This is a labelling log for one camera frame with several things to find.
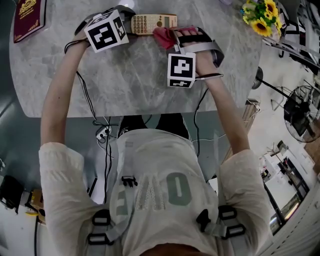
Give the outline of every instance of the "pink cloth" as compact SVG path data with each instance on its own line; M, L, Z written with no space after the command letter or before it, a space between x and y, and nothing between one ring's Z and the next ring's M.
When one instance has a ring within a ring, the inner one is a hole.
M177 29L178 31L194 31L197 32L195 27L185 27ZM153 35L157 42L166 50L172 48L176 43L174 31L166 27L157 27L153 31Z

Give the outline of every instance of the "gray floor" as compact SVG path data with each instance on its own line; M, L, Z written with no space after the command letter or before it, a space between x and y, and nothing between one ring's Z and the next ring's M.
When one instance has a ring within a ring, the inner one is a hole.
M15 11L15 5L10 0L0 0L0 158L6 163L6 168L1 174L15 177L28 191L39 188L40 173L38 150L40 147L40 119L26 117L18 101L12 82L9 61L10 26ZM183 115L192 136L196 139L196 129L193 125L193 113ZM159 116L152 117L147 124L154 128ZM92 125L92 118L69 118L67 120L66 145L85 157L85 173L88 183L91 184L94 177L99 178L104 173L104 153L97 146L96 126ZM111 123L119 122L119 117L113 117ZM218 113L216 111L200 112L197 116L201 139L213 139L214 133L219 137L224 134ZM216 172L217 166L225 157L229 148L227 138L224 136L218 140L218 160L215 160L217 152L214 152L213 141L200 142L199 163L205 173L206 179L210 179ZM117 150L112 143L112 156L114 160L112 169L117 166Z

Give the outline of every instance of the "calculator screen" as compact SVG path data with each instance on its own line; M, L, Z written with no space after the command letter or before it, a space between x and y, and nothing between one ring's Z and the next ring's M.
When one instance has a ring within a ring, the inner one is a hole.
M166 28L170 28L170 18L169 17L164 17L164 26Z

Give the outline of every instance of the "black buckle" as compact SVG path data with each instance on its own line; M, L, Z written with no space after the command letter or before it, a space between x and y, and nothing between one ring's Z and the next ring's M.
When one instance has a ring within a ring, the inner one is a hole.
M209 219L209 212L207 209L204 209L199 216L195 220L197 223L200 224L200 231L202 233L205 232L206 226L211 222L211 219Z
M129 187L132 188L134 185L138 186L138 182L136 182L136 178L133 176L122 176L121 180L123 185L126 187L129 184Z
M246 228L244 225L239 224L235 226L228 226L226 228L226 234L224 237L221 237L221 239L226 240L228 238L241 236L246 232Z
M221 205L218 207L219 218L222 221L234 219L237 217L237 211L230 205Z
M110 241L105 233L89 234L88 243L91 246L108 245L112 246L114 241Z
M92 218L92 224L94 226L109 226L111 222L110 211L102 209L97 211Z

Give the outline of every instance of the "fan pole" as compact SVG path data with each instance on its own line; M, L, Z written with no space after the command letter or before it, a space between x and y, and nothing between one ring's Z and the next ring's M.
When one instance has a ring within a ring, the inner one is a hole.
M287 99L289 99L290 101L294 102L294 104L296 104L298 107L300 106L298 102L296 102L293 98L289 97L288 95L286 95L283 91L277 89L276 87L272 86L271 84L261 80L260 78L256 77L255 78L257 81L265 84L266 86L270 87L271 89L275 90L276 92L280 93L281 95L283 95L284 97L286 97Z

